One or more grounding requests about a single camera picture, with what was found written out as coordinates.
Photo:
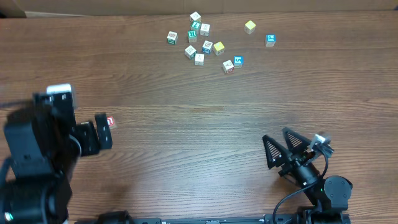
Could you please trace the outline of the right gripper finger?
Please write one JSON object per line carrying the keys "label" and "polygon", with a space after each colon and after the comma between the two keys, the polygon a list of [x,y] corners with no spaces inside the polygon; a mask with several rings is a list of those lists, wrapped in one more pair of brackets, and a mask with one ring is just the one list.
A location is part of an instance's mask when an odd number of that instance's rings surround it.
{"label": "right gripper finger", "polygon": [[268,135],[264,135],[262,140],[265,147],[267,166],[269,169],[280,167],[289,161],[291,152],[283,145],[279,144],[275,139]]}
{"label": "right gripper finger", "polygon": [[311,140],[287,127],[282,129],[282,134],[286,141],[288,150],[292,154],[303,153],[308,149],[311,143]]}

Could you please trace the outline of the red letter U block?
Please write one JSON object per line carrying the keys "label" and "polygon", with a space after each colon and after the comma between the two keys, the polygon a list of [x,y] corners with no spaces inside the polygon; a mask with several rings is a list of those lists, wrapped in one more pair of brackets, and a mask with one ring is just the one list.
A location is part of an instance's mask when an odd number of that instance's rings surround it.
{"label": "red letter U block", "polygon": [[114,119],[113,116],[108,116],[107,117],[107,122],[108,122],[108,126],[109,126],[110,129],[117,128],[116,120]]}

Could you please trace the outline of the yellow top block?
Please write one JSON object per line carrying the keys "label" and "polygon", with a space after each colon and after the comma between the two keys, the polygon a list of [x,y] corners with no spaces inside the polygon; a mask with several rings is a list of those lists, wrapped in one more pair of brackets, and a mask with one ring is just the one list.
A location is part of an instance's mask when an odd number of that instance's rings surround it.
{"label": "yellow top block", "polygon": [[225,47],[221,41],[213,44],[213,51],[216,55],[221,55],[224,53]]}

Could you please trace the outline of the yellow block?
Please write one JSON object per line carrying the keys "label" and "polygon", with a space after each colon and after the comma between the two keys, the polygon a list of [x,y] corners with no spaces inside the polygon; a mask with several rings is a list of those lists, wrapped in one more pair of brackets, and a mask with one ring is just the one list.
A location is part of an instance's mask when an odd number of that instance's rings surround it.
{"label": "yellow block", "polygon": [[252,34],[255,31],[256,24],[253,21],[247,21],[244,25],[244,31],[247,34]]}
{"label": "yellow block", "polygon": [[224,53],[225,47],[221,41],[213,44],[213,51],[216,55],[221,55]]}

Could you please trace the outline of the blue edged picture block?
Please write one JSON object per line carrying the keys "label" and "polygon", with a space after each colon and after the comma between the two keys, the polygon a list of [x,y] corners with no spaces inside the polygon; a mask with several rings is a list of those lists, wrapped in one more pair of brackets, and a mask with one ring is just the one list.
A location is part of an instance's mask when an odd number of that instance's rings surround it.
{"label": "blue edged picture block", "polygon": [[208,41],[208,40],[206,40],[206,41],[204,41],[204,43],[202,45],[202,50],[201,51],[204,54],[211,54],[212,47],[213,47],[213,43]]}

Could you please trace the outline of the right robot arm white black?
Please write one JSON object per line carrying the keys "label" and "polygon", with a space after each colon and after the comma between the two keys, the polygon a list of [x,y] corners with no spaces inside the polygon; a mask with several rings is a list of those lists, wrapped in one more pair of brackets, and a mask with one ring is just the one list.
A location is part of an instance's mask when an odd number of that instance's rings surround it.
{"label": "right robot arm white black", "polygon": [[[306,138],[290,128],[283,128],[286,146],[268,135],[262,137],[269,169],[279,167],[279,175],[294,180],[299,187],[285,196],[271,214],[264,215],[265,223],[346,224],[351,220],[345,211],[353,184],[345,177],[326,177],[329,158],[334,153],[330,138],[315,134]],[[293,214],[278,214],[279,207],[288,199],[304,193],[311,206],[299,207]]]}

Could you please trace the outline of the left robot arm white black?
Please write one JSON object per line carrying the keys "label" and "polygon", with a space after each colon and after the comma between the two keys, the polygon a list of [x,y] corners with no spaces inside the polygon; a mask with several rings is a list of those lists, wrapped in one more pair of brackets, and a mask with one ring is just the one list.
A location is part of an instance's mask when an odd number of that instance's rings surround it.
{"label": "left robot arm white black", "polygon": [[79,158],[113,146],[106,114],[76,122],[72,93],[34,94],[3,131],[11,155],[1,166],[1,223],[65,223]]}

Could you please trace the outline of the red edged picture block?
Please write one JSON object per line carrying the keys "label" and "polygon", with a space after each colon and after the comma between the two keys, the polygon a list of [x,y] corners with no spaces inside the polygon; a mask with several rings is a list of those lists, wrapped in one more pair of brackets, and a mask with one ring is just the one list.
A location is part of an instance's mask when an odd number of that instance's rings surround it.
{"label": "red edged picture block", "polygon": [[222,64],[223,70],[225,74],[231,73],[234,71],[234,64],[231,60],[227,60]]}

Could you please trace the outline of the blue number 5 block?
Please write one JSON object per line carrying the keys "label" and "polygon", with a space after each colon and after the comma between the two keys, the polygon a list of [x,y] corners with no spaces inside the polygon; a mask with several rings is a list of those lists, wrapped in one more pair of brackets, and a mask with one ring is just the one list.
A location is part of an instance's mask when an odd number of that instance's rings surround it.
{"label": "blue number 5 block", "polygon": [[241,68],[244,64],[243,56],[234,56],[233,63],[235,68]]}

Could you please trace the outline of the blue letter P block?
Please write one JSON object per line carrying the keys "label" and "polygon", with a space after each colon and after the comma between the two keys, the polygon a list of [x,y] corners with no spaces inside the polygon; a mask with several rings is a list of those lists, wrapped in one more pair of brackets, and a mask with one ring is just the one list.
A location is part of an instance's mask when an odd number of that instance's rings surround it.
{"label": "blue letter P block", "polygon": [[275,34],[267,34],[265,40],[266,47],[273,47],[275,43],[276,43]]}

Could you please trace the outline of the green edged picture block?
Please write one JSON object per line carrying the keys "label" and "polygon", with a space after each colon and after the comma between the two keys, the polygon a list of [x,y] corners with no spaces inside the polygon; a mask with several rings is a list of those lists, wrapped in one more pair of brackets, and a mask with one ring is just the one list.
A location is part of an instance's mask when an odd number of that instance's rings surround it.
{"label": "green edged picture block", "polygon": [[189,45],[185,50],[184,50],[184,54],[190,59],[192,60],[195,55],[197,53],[197,50],[192,46]]}

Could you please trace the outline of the green letter B block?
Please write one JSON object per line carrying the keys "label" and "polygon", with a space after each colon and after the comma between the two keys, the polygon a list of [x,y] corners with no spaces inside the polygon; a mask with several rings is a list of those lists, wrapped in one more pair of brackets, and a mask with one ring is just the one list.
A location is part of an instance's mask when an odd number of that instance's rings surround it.
{"label": "green letter B block", "polygon": [[167,35],[167,42],[169,44],[175,45],[178,40],[178,34],[176,32],[170,31]]}

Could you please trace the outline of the plain white picture block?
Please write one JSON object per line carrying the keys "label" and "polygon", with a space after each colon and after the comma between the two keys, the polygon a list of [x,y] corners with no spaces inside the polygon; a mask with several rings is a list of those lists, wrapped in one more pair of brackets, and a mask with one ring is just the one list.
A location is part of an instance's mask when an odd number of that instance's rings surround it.
{"label": "plain white picture block", "polygon": [[195,54],[195,65],[204,66],[205,56],[203,54]]}

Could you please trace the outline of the yellow block far right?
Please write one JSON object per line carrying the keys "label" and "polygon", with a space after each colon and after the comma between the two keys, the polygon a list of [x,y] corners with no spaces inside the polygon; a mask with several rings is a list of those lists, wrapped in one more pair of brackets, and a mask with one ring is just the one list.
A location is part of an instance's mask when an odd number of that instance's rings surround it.
{"label": "yellow block far right", "polygon": [[253,21],[247,21],[244,25],[244,31],[247,34],[252,34],[255,31],[256,24]]}

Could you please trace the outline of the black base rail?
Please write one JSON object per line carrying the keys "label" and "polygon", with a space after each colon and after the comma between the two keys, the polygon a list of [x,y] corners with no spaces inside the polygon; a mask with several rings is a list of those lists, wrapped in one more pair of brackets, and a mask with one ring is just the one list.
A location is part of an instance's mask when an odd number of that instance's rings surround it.
{"label": "black base rail", "polygon": [[[321,217],[314,215],[310,221],[304,220],[297,214],[276,215],[277,224],[319,223],[319,224],[350,224],[348,214],[335,217]],[[82,219],[75,224],[272,224],[273,216],[262,217],[232,217],[232,218],[193,218],[193,219],[160,219],[160,218],[133,218],[128,211],[103,213],[94,219]]]}

